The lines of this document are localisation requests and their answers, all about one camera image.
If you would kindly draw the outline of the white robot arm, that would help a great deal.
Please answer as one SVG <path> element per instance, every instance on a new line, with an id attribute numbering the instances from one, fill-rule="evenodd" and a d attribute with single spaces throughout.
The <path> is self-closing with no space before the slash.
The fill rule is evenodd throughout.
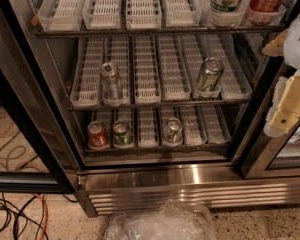
<path id="1" fill-rule="evenodd" d="M 267 136 L 279 137 L 300 120 L 300 13 L 262 52 L 271 57 L 282 56 L 287 66 L 296 69 L 293 76 L 279 78 L 263 128 Z"/>

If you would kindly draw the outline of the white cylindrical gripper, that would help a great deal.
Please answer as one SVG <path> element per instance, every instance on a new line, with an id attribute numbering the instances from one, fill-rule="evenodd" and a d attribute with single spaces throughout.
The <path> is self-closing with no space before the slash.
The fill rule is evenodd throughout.
<path id="1" fill-rule="evenodd" d="M 271 57 L 283 56 L 287 31 L 282 31 L 265 45 L 262 53 Z M 269 137 L 287 134 L 300 121 L 300 70 L 292 77 L 280 77 L 268 110 L 263 132 Z"/>

